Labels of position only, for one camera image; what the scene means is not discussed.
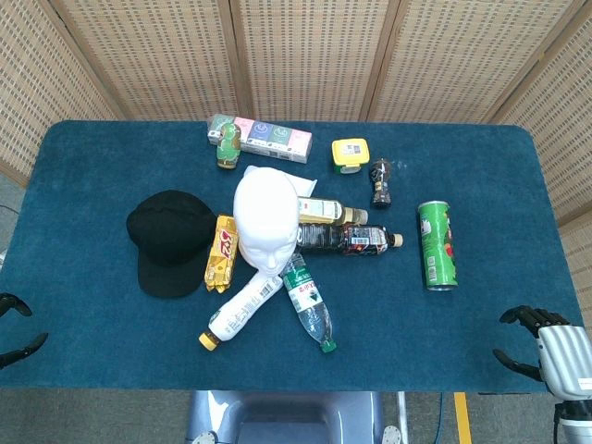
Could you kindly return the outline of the green chips can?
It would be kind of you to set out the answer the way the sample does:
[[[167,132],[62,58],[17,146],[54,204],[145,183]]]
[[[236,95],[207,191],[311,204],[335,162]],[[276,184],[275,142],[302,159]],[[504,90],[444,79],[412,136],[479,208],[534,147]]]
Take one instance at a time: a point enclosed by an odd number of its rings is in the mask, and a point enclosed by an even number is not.
[[[425,286],[428,290],[452,290],[458,286],[452,245],[450,205],[428,201],[418,206]]]

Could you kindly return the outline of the white bottle yellow cap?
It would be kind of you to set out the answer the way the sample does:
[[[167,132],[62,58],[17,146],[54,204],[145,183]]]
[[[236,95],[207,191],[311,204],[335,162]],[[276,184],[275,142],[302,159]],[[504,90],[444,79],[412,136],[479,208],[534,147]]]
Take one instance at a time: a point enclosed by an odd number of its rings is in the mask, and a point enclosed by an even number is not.
[[[198,338],[199,342],[211,352],[220,342],[233,339],[282,286],[281,277],[268,277],[257,272],[242,290],[212,315],[207,329]]]

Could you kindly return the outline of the white soft pouch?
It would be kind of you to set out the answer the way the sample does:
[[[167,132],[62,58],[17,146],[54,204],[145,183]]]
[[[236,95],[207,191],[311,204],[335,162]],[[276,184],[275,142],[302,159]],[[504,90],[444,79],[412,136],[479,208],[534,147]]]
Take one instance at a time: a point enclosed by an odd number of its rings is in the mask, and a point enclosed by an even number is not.
[[[310,197],[316,183],[316,179],[294,176],[277,168],[249,165],[237,185],[234,201],[262,199],[274,203],[288,197],[291,202],[297,197]]]

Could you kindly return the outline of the green tub yellow lid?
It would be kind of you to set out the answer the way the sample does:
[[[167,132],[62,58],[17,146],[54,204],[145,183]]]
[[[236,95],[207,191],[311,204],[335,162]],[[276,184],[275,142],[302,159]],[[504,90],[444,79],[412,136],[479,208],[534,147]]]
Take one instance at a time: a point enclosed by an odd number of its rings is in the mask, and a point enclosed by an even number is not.
[[[341,175],[359,172],[370,159],[368,144],[363,138],[335,140],[331,151],[334,170]]]

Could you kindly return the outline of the clear water bottle green cap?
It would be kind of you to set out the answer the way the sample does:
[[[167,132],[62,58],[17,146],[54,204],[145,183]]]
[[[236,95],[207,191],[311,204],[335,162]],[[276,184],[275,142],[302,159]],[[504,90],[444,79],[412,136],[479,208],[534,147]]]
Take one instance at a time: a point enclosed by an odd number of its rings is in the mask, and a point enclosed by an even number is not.
[[[295,252],[280,275],[304,330],[323,353],[333,352],[337,344],[330,314],[302,255]]]

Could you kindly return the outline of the green nesting doll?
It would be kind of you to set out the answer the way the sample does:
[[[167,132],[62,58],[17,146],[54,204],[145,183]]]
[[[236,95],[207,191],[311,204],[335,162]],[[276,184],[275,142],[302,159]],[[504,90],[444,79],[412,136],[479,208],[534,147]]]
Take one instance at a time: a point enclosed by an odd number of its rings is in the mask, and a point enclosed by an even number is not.
[[[241,128],[234,123],[225,123],[220,129],[216,147],[217,165],[224,169],[234,169],[241,154]]]

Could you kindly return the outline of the black coffee bottle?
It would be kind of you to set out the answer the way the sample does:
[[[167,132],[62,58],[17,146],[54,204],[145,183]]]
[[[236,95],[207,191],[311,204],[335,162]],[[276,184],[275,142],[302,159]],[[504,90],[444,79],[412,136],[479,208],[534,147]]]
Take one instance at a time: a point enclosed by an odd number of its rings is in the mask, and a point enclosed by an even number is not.
[[[403,245],[403,236],[379,225],[341,226],[306,223],[299,225],[297,246],[303,251],[336,252],[345,255],[380,255]]]

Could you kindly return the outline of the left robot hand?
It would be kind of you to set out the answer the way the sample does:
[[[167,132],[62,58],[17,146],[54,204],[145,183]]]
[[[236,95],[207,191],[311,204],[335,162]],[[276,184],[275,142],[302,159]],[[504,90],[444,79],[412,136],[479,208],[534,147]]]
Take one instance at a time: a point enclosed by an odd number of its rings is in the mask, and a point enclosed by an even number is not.
[[[10,309],[15,309],[22,316],[32,316],[31,308],[18,296],[2,292],[0,293],[0,317],[2,317]],[[0,353],[0,370],[6,368],[9,365],[15,364],[18,361],[24,360],[37,352],[46,342],[49,334],[44,332],[39,334],[30,344],[27,346],[9,351],[6,353]]]

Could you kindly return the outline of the multicolour tissue pack box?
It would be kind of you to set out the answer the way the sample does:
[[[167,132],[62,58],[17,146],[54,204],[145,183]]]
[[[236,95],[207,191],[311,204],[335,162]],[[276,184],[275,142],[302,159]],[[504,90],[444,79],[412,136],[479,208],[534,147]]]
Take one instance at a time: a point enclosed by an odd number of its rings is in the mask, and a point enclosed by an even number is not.
[[[240,128],[240,149],[246,153],[306,164],[312,146],[310,132],[246,117],[214,114],[207,119],[207,137],[217,144],[224,124]]]

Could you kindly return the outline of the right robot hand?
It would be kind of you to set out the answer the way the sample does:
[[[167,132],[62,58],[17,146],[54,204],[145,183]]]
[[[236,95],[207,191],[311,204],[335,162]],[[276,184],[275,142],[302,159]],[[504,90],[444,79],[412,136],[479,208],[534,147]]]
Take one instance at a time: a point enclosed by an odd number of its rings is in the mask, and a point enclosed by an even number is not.
[[[507,369],[544,383],[562,401],[592,401],[592,340],[584,327],[557,313],[520,305],[507,310],[501,323],[519,322],[535,338],[539,365],[519,363],[504,351],[493,351]]]

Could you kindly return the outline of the yellow snack packet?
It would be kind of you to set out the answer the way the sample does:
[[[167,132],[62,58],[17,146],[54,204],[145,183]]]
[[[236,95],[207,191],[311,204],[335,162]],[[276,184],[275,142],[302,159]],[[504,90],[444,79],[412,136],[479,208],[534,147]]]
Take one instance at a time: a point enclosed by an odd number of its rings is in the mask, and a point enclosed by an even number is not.
[[[238,251],[239,233],[232,216],[220,215],[204,272],[208,291],[222,293],[230,287]]]

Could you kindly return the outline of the black cap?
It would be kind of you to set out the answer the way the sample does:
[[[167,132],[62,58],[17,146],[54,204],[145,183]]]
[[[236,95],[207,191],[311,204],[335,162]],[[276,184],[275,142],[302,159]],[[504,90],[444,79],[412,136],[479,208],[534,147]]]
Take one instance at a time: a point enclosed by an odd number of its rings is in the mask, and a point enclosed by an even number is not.
[[[142,291],[176,299],[200,287],[216,229],[216,216],[203,201],[185,191],[161,191],[138,204],[126,228],[138,249]]]

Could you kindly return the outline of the white foam mannequin head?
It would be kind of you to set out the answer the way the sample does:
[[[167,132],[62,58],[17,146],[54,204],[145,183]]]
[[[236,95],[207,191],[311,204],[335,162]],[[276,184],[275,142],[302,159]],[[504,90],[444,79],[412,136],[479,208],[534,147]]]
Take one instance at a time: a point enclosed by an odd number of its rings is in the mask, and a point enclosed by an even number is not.
[[[269,277],[280,274],[296,248],[299,227],[299,200],[287,174],[249,169],[235,190],[233,218],[246,262]]]

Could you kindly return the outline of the dark pepper grinder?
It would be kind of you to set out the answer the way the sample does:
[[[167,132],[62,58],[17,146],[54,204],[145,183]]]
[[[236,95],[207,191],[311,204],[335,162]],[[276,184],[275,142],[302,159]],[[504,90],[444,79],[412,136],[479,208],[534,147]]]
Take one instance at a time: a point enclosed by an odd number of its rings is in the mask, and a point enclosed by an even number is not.
[[[391,205],[389,179],[391,163],[385,158],[377,159],[370,167],[369,177],[374,187],[372,205],[377,208],[387,208]]]

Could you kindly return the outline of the white table leg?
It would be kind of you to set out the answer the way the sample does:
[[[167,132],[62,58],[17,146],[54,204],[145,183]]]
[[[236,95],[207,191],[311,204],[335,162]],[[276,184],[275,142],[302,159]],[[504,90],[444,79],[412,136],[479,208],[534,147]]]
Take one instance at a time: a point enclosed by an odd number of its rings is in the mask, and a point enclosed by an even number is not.
[[[399,418],[399,430],[401,432],[401,444],[409,444],[407,407],[404,391],[397,392],[397,409]]]

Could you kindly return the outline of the olive tea bottle white label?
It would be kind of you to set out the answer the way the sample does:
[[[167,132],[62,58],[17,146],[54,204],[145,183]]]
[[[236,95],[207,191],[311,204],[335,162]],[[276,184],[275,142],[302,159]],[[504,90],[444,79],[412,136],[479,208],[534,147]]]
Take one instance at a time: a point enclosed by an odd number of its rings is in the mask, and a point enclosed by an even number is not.
[[[366,210],[351,208],[336,200],[300,197],[299,212],[301,224],[365,225],[368,220]]]

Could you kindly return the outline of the blue table cloth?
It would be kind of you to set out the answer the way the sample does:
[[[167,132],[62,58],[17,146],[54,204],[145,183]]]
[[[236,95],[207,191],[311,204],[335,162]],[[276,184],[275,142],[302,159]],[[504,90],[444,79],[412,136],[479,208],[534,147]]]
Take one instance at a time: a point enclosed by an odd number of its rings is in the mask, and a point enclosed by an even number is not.
[[[302,122],[306,164],[243,154],[240,165],[316,179],[322,198],[368,207],[366,172],[339,175],[330,145],[362,137],[392,165],[388,209],[369,220],[403,245],[379,256],[309,254],[337,348],[323,353],[285,291],[214,351],[198,340],[226,294],[145,294],[128,214],[181,190],[232,210],[242,170],[217,167],[203,122],[65,120],[45,134],[0,270],[32,316],[0,317],[0,353],[48,333],[0,370],[0,387],[536,392],[493,351],[535,363],[532,336],[500,316],[518,305],[582,315],[530,134],[517,126]],[[458,286],[428,290],[418,206],[450,205]]]

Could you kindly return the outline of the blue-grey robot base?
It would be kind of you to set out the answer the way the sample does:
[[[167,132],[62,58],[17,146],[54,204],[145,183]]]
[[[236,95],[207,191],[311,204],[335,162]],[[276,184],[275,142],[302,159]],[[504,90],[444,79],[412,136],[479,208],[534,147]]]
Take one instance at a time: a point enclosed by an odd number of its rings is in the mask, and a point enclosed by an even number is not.
[[[381,444],[384,420],[376,391],[196,390],[191,395],[185,444],[239,444],[241,429],[256,424],[309,425],[327,444]]]

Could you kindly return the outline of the woven bamboo folding screen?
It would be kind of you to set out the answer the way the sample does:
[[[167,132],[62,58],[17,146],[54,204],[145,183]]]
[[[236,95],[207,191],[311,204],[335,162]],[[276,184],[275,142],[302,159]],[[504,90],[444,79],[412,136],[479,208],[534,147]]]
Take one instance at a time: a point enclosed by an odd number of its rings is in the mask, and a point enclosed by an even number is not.
[[[508,123],[592,240],[592,0],[0,0],[0,252],[67,118]]]

